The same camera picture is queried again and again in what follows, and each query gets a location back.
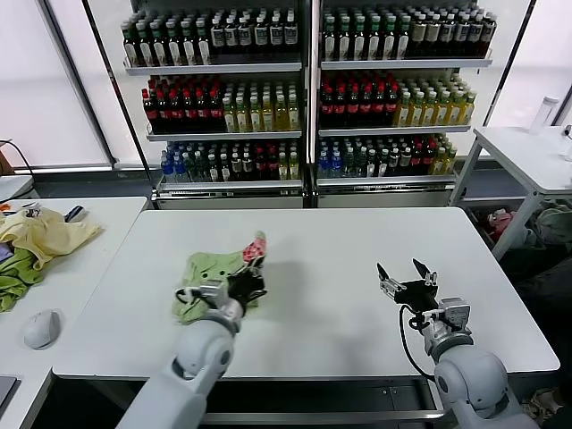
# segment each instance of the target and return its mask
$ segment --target table leg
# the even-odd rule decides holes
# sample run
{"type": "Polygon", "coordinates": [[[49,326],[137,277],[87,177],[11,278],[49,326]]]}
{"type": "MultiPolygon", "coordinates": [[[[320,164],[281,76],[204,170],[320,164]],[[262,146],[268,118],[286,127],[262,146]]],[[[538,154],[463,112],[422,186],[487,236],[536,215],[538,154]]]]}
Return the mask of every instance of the table leg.
{"type": "Polygon", "coordinates": [[[471,147],[471,151],[468,153],[465,163],[463,164],[463,170],[461,170],[461,174],[457,179],[455,190],[453,190],[453,193],[450,196],[449,206],[456,206],[463,197],[463,192],[465,192],[465,188],[467,187],[468,179],[475,168],[479,155],[481,155],[481,150],[483,150],[483,147],[479,143],[479,138],[477,137],[475,139],[475,143],[473,143],[473,146],[471,147]]]}
{"type": "Polygon", "coordinates": [[[509,227],[502,233],[499,241],[497,241],[497,244],[492,249],[492,254],[497,261],[500,261],[504,254],[507,253],[515,237],[522,233],[526,221],[543,199],[544,195],[539,194],[535,190],[531,190],[528,193],[525,201],[518,209],[517,215],[510,221],[509,227]]]}

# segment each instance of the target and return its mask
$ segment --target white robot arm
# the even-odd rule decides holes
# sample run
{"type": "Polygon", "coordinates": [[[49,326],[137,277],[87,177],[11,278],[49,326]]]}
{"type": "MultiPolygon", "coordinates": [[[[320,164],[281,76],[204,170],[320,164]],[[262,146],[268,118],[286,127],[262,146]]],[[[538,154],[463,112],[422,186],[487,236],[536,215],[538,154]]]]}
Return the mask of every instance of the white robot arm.
{"type": "Polygon", "coordinates": [[[412,365],[437,385],[443,406],[462,429],[537,429],[509,387],[507,370],[490,351],[473,345],[467,328],[470,306],[459,298],[437,303],[437,273],[413,260],[422,280],[399,283],[378,264],[381,289],[400,310],[401,339],[412,365]],[[403,311],[414,314],[409,326],[425,338],[425,352],[435,362],[434,375],[416,365],[407,349],[403,311]]]}

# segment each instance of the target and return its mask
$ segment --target green towel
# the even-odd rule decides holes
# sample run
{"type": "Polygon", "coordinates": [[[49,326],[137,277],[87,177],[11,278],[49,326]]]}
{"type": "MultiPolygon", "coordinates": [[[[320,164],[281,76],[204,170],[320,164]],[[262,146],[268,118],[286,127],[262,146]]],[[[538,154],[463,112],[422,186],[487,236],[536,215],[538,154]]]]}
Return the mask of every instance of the green towel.
{"type": "MultiPolygon", "coordinates": [[[[184,286],[200,286],[201,282],[221,281],[223,287],[228,288],[226,279],[236,273],[240,268],[248,264],[251,257],[265,254],[266,236],[258,231],[253,243],[238,252],[216,254],[198,252],[191,255],[187,261],[185,274],[183,275],[184,286]]],[[[256,307],[257,301],[248,303],[249,307],[256,307]]],[[[199,319],[208,310],[208,305],[202,299],[194,299],[188,304],[183,304],[175,299],[172,304],[172,313],[182,324],[190,324],[199,319]]]]}
{"type": "Polygon", "coordinates": [[[40,271],[33,268],[33,253],[25,248],[15,248],[14,256],[0,264],[0,313],[11,309],[28,287],[44,280],[40,271]]]}

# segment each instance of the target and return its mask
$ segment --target black cable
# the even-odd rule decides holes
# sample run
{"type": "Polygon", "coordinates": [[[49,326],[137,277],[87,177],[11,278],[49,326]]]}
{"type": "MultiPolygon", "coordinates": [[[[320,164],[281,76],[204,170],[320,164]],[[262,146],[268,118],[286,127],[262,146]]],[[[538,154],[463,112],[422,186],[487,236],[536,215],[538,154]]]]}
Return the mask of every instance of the black cable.
{"type": "MultiPolygon", "coordinates": [[[[20,157],[21,157],[22,161],[26,164],[26,167],[28,167],[29,175],[32,176],[32,180],[33,180],[32,188],[34,188],[34,183],[36,183],[36,176],[35,176],[34,172],[32,171],[32,167],[29,166],[28,160],[26,159],[26,156],[24,156],[24,154],[21,152],[20,148],[17,147],[16,145],[14,145],[11,140],[2,140],[2,139],[0,139],[0,143],[4,143],[4,144],[6,144],[6,145],[12,146],[14,149],[16,149],[16,151],[18,152],[18,154],[20,154],[20,157]]],[[[10,198],[1,200],[1,201],[0,201],[0,204],[3,204],[3,203],[5,203],[5,202],[7,202],[7,201],[10,201],[11,199],[18,199],[18,198],[20,198],[20,197],[23,197],[24,195],[29,194],[29,193],[30,193],[30,190],[28,189],[28,190],[26,190],[26,191],[24,191],[24,192],[22,192],[22,193],[20,193],[20,194],[18,194],[18,195],[14,195],[14,196],[12,196],[12,197],[10,197],[10,198]]]]}
{"type": "Polygon", "coordinates": [[[400,308],[400,333],[401,333],[401,343],[403,344],[403,349],[405,350],[405,354],[407,355],[411,365],[418,371],[418,373],[420,373],[427,380],[435,383],[435,376],[430,375],[430,374],[426,373],[423,369],[421,369],[419,367],[419,365],[416,363],[416,361],[413,360],[411,353],[409,353],[408,342],[407,342],[407,339],[405,338],[405,331],[403,330],[403,312],[405,311],[405,309],[409,310],[413,315],[417,316],[415,314],[415,312],[411,308],[409,308],[408,306],[401,306],[401,308],[400,308]]]}

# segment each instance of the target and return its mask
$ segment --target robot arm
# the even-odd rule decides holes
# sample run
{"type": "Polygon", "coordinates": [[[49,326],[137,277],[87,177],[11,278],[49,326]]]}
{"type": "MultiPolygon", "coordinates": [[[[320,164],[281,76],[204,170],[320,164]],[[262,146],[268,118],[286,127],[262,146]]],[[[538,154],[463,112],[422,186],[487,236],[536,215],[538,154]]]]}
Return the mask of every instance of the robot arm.
{"type": "MultiPolygon", "coordinates": [[[[452,410],[462,429],[538,428],[519,406],[501,360],[473,345],[467,328],[468,303],[460,298],[437,302],[437,273],[415,259],[413,262],[422,280],[397,282],[378,264],[380,286],[414,314],[409,326],[424,336],[425,352],[435,362],[434,376],[428,378],[436,383],[443,406],[452,410]]],[[[418,369],[405,341],[404,345],[418,369]]]]}
{"type": "Polygon", "coordinates": [[[264,258],[220,282],[177,290],[183,302],[203,299],[210,309],[185,328],[177,355],[149,378],[118,424],[121,429],[192,429],[206,411],[206,397],[232,360],[234,336],[247,303],[266,294],[260,266],[264,258]]]}

